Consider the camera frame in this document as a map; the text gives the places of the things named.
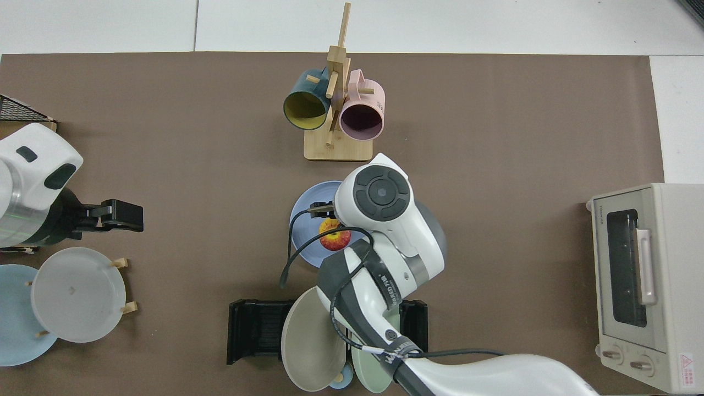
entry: oven window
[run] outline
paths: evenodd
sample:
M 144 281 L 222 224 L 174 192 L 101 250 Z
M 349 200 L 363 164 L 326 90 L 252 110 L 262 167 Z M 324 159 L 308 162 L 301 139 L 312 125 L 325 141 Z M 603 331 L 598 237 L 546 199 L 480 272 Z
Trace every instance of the oven window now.
M 638 211 L 630 209 L 606 216 L 611 266 L 611 299 L 614 319 L 632 326 L 646 327 L 646 306 L 638 303 L 634 230 Z

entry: black circular joint cap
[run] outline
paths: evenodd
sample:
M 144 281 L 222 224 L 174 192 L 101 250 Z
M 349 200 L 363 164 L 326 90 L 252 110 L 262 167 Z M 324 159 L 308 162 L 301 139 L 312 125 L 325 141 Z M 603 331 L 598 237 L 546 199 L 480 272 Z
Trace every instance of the black circular joint cap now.
M 373 220 L 389 221 L 408 208 L 410 186 L 398 171 L 372 165 L 357 174 L 353 194 L 363 214 Z
M 396 185 L 389 179 L 374 180 L 369 185 L 369 198 L 377 205 L 386 206 L 396 201 Z

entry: oven knob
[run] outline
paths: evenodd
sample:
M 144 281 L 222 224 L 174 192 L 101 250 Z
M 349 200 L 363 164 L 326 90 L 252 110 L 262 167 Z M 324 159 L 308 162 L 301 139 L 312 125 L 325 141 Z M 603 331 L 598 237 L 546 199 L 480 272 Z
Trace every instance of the oven knob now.
M 636 370 L 642 371 L 648 377 L 654 376 L 655 375 L 655 365 L 653 364 L 653 360 L 644 354 L 642 354 L 638 359 L 639 359 L 638 361 L 631 362 L 631 367 L 633 367 Z
M 616 364 L 623 364 L 623 352 L 616 345 L 611 345 L 606 351 L 601 351 L 601 356 L 614 360 Z

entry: pink mug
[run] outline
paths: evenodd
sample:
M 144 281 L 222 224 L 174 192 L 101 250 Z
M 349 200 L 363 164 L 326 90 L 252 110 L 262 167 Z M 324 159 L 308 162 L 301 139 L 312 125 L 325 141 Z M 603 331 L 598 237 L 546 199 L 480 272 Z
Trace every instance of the pink mug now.
M 340 129 L 354 140 L 372 140 L 384 130 L 384 88 L 365 80 L 361 70 L 352 70 L 347 99 L 340 111 Z

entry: toaster oven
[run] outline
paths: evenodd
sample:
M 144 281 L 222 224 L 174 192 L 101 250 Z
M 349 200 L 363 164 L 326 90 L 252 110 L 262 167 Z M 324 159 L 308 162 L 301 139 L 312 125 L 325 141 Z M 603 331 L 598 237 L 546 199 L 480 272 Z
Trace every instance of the toaster oven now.
M 644 185 L 587 208 L 601 363 L 665 392 L 704 392 L 704 185 Z

